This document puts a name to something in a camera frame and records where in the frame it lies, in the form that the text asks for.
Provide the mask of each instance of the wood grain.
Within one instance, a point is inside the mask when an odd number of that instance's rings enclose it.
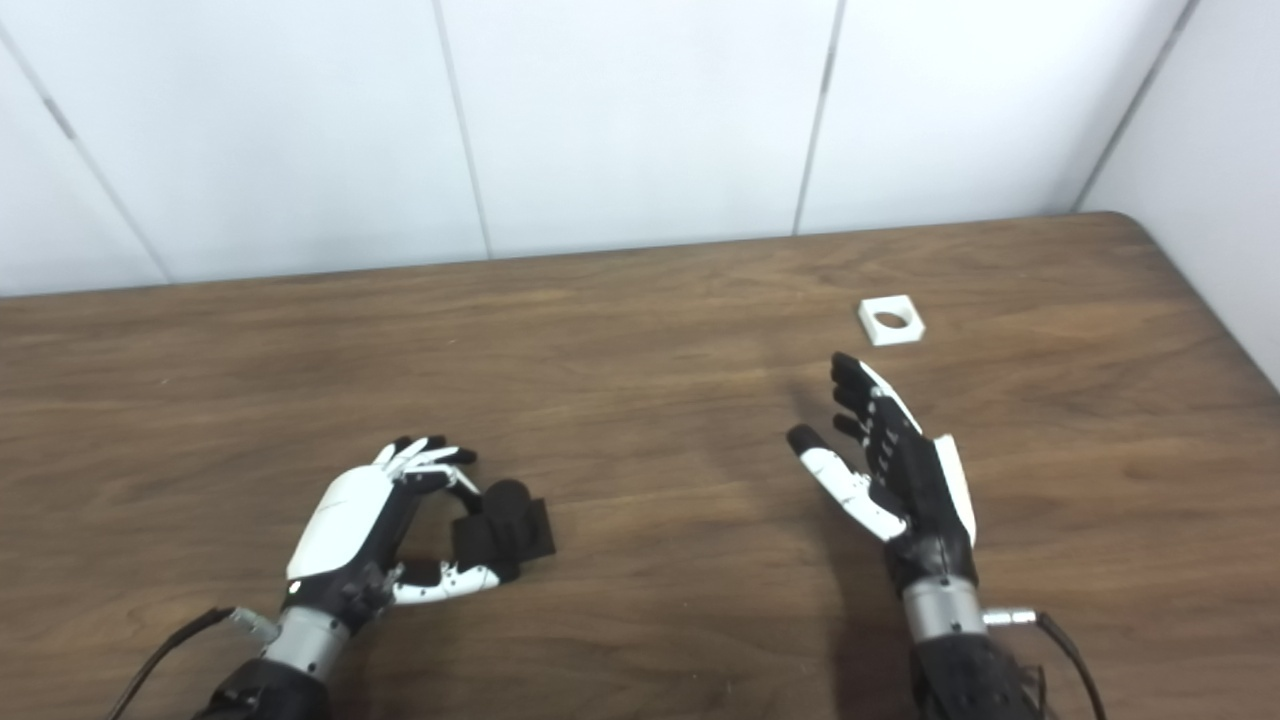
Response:
[[[870,348],[854,305],[902,292],[923,343]],[[1138,227],[1082,215],[0,302],[4,714],[96,716],[188,618],[275,607],[328,482],[445,432],[561,552],[362,633],[342,717],[910,717],[878,548],[782,441],[837,348],[955,433],[984,601],[1051,610],[1115,717],[1280,705],[1280,401]],[[253,651],[206,633],[131,716]]]

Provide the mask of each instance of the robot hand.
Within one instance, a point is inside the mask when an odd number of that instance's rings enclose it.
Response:
[[[554,552],[541,501],[516,480],[481,493],[460,468],[475,460],[444,437],[404,437],[339,475],[289,560],[284,607],[319,610],[355,633],[388,605],[489,589],[517,578],[521,561]],[[419,501],[436,491],[453,495],[468,514],[454,523],[457,557],[406,569],[399,544]]]
[[[888,546],[901,592],[925,575],[977,580],[977,536],[964,468],[951,436],[927,439],[893,387],[864,363],[831,360],[837,430],[861,445],[869,474],[851,470],[809,425],[787,433],[791,450],[858,523]]]

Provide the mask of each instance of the black and white robotic hand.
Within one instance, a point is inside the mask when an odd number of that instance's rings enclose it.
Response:
[[[1052,620],[1030,609],[984,611],[978,601],[973,503],[951,436],[925,438],[906,404],[867,364],[832,357],[833,397],[846,413],[835,428],[852,438],[867,471],[850,468],[809,425],[787,433],[805,469],[845,511],[884,543],[890,579],[902,601],[914,641],[911,675],[924,719],[1029,720],[1044,716],[1025,689],[1025,673],[987,628],[1034,623],[1080,670],[1094,714],[1105,719],[1097,689],[1075,647]]]
[[[265,647],[218,687],[196,717],[328,720],[325,680],[343,646],[370,620],[394,605],[498,587],[520,575],[521,562],[553,553],[543,501],[531,500],[516,480],[481,492],[461,468],[475,460],[475,452],[443,437],[404,437],[333,480],[289,560],[279,621],[228,611]],[[467,511],[453,523],[454,557],[398,559],[420,500],[440,491]]]

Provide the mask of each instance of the black cable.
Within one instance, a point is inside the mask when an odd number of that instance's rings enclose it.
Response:
[[[1102,696],[1098,694],[1098,685],[1093,682],[1093,675],[1089,674],[1089,667],[1084,664],[1084,657],[1080,655],[1079,648],[1075,647],[1075,643],[1071,642],[1071,638],[1048,616],[1048,612],[1037,612],[1036,625],[1041,630],[1044,630],[1046,635],[1053,638],[1057,647],[1062,648],[1062,652],[1071,659],[1076,673],[1080,674],[1080,682],[1084,683],[1084,692],[1089,693],[1089,705],[1093,706],[1093,716],[1097,720],[1107,720],[1107,710],[1102,707]]]
[[[142,667],[140,667],[138,671],[133,674],[133,679],[129,680],[129,684],[124,687],[124,692],[120,693],[120,700],[115,701],[115,706],[113,706],[111,711],[106,714],[105,720],[119,720],[120,715],[124,714],[124,708],[128,707],[129,701],[133,700],[133,696],[138,693],[138,688],[141,688],[142,683],[146,682],[147,675],[150,675],[151,671],[156,669],[156,665],[160,664],[160,661],[164,659],[165,655],[169,655],[170,650],[187,642],[201,630],[212,628],[214,625],[221,623],[234,610],[236,610],[234,607],[214,607],[210,609],[204,615],[201,615],[200,618],[196,618],[191,623],[187,623],[186,625],[178,628],[178,630],[174,634],[169,635],[169,639],[160,643],[160,647],[157,647],[156,651],[151,653],[151,657],[148,657],[147,661],[142,664]]]

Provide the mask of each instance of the white square block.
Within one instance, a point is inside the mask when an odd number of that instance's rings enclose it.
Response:
[[[901,328],[891,328],[876,319],[877,313],[897,315],[899,318],[902,318],[906,325]],[[869,297],[863,300],[861,304],[858,305],[858,316],[863,320],[863,328],[867,329],[867,337],[870,338],[872,345],[877,347],[882,345],[915,342],[924,337],[924,320],[920,319],[920,314],[915,311],[915,305],[911,304],[910,296],[906,295]]]

